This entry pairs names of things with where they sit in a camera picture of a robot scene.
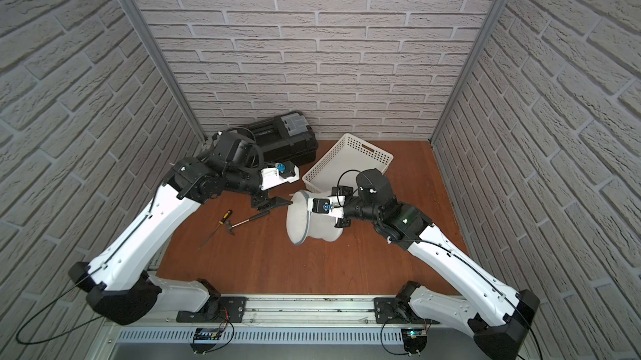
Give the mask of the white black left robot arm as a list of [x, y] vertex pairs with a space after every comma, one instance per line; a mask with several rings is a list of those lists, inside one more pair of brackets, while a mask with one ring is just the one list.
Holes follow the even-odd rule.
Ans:
[[270, 198], [270, 189], [299, 178], [291, 161], [267, 163], [255, 141], [222, 132], [209, 150], [177, 161], [125, 231], [90, 262], [73, 265], [68, 275], [85, 291], [95, 313], [119, 325], [163, 312], [175, 312], [179, 322], [215, 323], [225, 311], [210, 283], [152, 276], [147, 272], [150, 260], [208, 200], [224, 192], [240, 193], [250, 197], [253, 208], [268, 211], [290, 205], [284, 198]]

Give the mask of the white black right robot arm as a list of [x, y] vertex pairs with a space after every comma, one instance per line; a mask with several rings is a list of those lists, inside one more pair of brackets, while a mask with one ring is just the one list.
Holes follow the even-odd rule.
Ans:
[[324, 204], [337, 211], [337, 226], [353, 220], [369, 222], [375, 231], [422, 260], [459, 293], [449, 298], [420, 283], [407, 283], [398, 309], [435, 320], [470, 336], [492, 359], [519, 359], [540, 306], [528, 289], [510, 287], [475, 263], [416, 206], [397, 200], [392, 183], [377, 169], [360, 171], [357, 186], [337, 184]]

